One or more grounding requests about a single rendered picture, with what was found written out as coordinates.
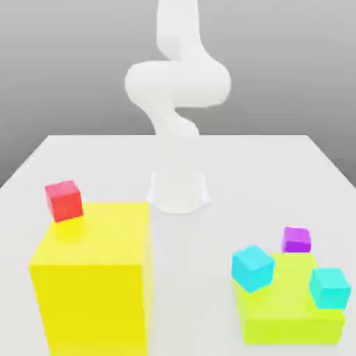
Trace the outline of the small red cube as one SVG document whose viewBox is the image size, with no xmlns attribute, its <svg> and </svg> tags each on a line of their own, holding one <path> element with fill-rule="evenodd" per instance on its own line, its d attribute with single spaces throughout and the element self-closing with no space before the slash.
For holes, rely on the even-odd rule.
<svg viewBox="0 0 356 356">
<path fill-rule="evenodd" d="M 83 215 L 81 192 L 73 180 L 47 185 L 44 190 L 56 223 Z"/>
</svg>

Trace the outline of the small cyan cube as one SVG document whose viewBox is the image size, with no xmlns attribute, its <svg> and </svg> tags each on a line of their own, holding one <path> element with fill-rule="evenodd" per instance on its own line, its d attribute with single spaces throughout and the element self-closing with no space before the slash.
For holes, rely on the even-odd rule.
<svg viewBox="0 0 356 356">
<path fill-rule="evenodd" d="M 275 259 L 258 245 L 251 245 L 232 255 L 232 278 L 248 293 L 253 293 L 273 281 Z"/>
</svg>

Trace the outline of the small purple cube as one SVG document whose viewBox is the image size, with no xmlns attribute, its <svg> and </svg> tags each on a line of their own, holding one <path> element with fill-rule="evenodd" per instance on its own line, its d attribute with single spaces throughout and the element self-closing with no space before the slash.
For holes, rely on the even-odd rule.
<svg viewBox="0 0 356 356">
<path fill-rule="evenodd" d="M 282 239 L 283 252 L 311 251 L 312 241 L 308 229 L 298 227 L 285 227 Z"/>
</svg>

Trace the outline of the small turquoise cube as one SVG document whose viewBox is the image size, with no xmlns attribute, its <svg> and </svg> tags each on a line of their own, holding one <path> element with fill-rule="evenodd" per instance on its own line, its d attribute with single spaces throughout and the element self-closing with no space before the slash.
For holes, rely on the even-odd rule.
<svg viewBox="0 0 356 356">
<path fill-rule="evenodd" d="M 309 292 L 317 308 L 344 310 L 348 305 L 351 285 L 339 268 L 314 268 Z"/>
</svg>

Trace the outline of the large yellow box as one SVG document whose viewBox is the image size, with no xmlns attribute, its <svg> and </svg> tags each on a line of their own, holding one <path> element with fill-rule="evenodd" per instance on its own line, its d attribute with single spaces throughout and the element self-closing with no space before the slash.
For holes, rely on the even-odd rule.
<svg viewBox="0 0 356 356">
<path fill-rule="evenodd" d="M 50 224 L 29 270 L 50 356 L 148 356 L 148 203 L 86 202 Z"/>
</svg>

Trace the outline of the large lime box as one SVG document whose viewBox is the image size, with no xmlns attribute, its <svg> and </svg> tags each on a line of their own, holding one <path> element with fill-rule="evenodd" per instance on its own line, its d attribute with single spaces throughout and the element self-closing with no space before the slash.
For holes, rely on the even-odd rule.
<svg viewBox="0 0 356 356">
<path fill-rule="evenodd" d="M 319 309 L 309 292 L 310 253 L 273 253 L 273 281 L 248 293 L 233 281 L 243 341 L 246 344 L 336 344 L 345 316 L 340 309 Z"/>
</svg>

